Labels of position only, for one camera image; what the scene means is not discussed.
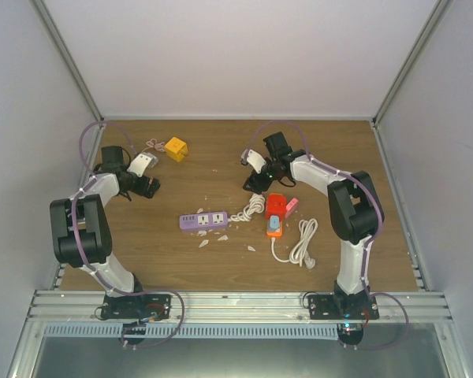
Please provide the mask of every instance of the white power cord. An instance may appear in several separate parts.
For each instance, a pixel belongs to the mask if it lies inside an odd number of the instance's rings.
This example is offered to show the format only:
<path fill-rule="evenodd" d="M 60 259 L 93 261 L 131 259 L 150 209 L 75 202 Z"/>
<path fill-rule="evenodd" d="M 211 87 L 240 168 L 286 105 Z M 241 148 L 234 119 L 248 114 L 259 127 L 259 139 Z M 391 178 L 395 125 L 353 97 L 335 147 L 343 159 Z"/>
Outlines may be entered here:
<path fill-rule="evenodd" d="M 275 260 L 279 262 L 291 262 L 302 266 L 303 262 L 307 269 L 312 269 L 315 266 L 315 260 L 308 254 L 308 243 L 311 241 L 315 232 L 317 231 L 317 220 L 312 218 L 310 220 L 300 220 L 298 228 L 300 229 L 300 241 L 293 247 L 289 254 L 288 260 L 282 260 L 275 254 L 275 238 L 271 238 L 271 253 Z"/>
<path fill-rule="evenodd" d="M 249 222 L 253 213 L 262 213 L 263 211 L 265 211 L 265 198 L 262 195 L 253 194 L 249 204 L 237 215 L 229 217 L 229 220 L 233 222 Z"/>

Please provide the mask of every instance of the orange object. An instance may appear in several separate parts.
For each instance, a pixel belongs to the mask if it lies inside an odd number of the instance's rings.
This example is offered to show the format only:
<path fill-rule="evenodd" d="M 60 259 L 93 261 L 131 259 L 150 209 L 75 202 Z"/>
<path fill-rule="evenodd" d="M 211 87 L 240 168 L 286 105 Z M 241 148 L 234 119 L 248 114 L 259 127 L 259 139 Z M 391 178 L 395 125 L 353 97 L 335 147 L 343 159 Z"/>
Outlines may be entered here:
<path fill-rule="evenodd" d="M 266 200 L 266 219 L 270 219 L 272 215 L 276 215 L 281 221 L 285 218 L 287 211 L 287 198 L 278 193 L 270 193 Z"/>
<path fill-rule="evenodd" d="M 275 231 L 266 230 L 266 234 L 268 235 L 269 238 L 276 238 L 276 239 L 280 238 L 282 236 L 282 221 L 277 230 Z"/>

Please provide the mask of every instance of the wood surface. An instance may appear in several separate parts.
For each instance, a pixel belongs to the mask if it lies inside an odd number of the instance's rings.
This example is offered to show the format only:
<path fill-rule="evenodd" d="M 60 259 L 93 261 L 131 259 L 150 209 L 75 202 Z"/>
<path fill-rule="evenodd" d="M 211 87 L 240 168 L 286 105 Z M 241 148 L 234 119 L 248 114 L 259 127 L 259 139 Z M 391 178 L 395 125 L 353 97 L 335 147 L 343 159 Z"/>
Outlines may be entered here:
<path fill-rule="evenodd" d="M 327 198 L 298 183 L 286 188 L 274 183 L 270 192 L 296 197 L 298 210 L 285 222 L 284 235 L 276 242 L 277 255 L 287 258 L 299 238 L 300 219 L 318 220 L 318 231 L 308 248 L 317 261 L 312 270 L 275 261 L 266 237 L 264 214 L 251 222 L 230 223 L 226 230 L 200 237 L 179 229 L 179 216 L 204 211 L 241 211 L 251 193 L 242 189 L 251 173 L 240 164 L 258 120 L 137 120 L 121 121 L 138 150 L 151 138 L 168 141 L 176 136 L 188 144 L 180 163 L 156 153 L 159 163 L 147 170 L 161 188 L 153 199 L 132 195 L 132 202 L 113 198 L 105 208 L 114 241 L 114 253 L 145 287 L 183 291 L 331 291 L 340 265 L 340 242 L 330 224 Z M 416 291 L 408 250 L 396 206 L 370 125 L 363 121 L 301 121 L 310 151 L 339 169 L 370 173 L 385 211 L 381 236 L 371 251 L 369 279 L 372 291 Z M 293 149 L 303 148 L 300 137 L 287 124 L 272 124 L 261 131 L 254 149 L 265 154 L 263 138 L 283 131 Z M 126 145 L 111 126 L 101 146 Z M 222 236 L 226 241 L 217 241 Z M 208 239 L 209 243 L 199 248 Z M 67 268 L 61 288 L 94 290 L 99 285 L 85 272 Z"/>

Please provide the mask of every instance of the purple power strip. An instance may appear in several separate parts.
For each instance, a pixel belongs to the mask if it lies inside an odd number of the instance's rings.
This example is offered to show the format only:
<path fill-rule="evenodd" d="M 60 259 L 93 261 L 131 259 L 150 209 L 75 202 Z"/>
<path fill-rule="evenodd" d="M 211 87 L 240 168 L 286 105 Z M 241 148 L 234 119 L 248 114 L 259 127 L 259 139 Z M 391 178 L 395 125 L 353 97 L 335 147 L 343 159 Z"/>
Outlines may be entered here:
<path fill-rule="evenodd" d="M 213 213 L 181 215 L 179 225 L 181 230 L 186 232 L 226 228 L 228 213 L 226 211 L 215 211 Z"/>

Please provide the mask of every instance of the white wall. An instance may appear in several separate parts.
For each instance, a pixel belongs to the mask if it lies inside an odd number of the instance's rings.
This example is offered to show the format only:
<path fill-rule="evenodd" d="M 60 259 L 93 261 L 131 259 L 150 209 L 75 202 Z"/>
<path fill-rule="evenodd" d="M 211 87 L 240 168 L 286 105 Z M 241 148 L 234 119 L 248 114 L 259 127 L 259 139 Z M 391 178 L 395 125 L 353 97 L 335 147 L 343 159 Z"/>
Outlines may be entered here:
<path fill-rule="evenodd" d="M 32 294 L 55 260 L 50 201 L 80 176 L 80 130 L 91 121 L 30 4 L 0 1 L 0 377 L 6 376 Z"/>
<path fill-rule="evenodd" d="M 473 368 L 473 2 L 449 7 L 380 128 Z"/>
<path fill-rule="evenodd" d="M 435 0 L 47 0 L 106 117 L 374 116 Z"/>

